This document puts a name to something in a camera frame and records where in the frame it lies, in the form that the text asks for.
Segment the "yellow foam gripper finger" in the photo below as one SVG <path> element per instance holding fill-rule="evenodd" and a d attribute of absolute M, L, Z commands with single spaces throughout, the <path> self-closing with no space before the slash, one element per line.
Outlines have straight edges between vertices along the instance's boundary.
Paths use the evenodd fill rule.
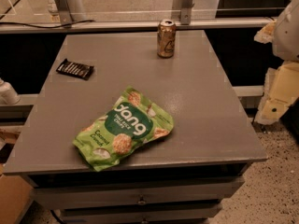
<path fill-rule="evenodd" d="M 279 121 L 298 98 L 299 62 L 285 61 L 278 69 L 269 68 L 254 121 L 262 125 Z"/>
<path fill-rule="evenodd" d="M 276 21 L 271 21 L 266 24 L 260 31 L 256 33 L 254 40 L 263 44 L 271 43 L 273 41 L 276 23 Z"/>

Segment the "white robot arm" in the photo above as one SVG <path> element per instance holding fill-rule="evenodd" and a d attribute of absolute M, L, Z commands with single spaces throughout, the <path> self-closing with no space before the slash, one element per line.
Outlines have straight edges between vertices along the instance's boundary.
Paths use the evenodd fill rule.
<path fill-rule="evenodd" d="M 273 54 L 283 60 L 278 69 L 268 69 L 255 116 L 257 123 L 270 125 L 299 98 L 299 0 L 291 0 L 275 21 L 254 36 L 254 40 L 272 43 Z"/>

